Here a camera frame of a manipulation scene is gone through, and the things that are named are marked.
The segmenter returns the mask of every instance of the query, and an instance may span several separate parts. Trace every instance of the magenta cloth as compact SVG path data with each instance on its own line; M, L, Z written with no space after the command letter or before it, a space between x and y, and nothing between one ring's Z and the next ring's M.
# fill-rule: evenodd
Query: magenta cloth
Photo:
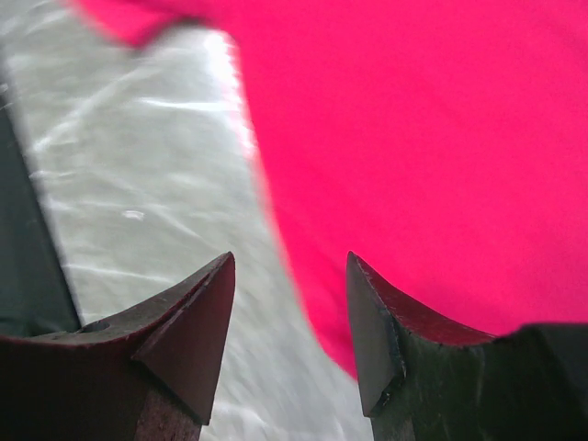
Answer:
M74 3L129 45L232 35L288 268L351 375L350 250L491 334L588 321L588 3Z

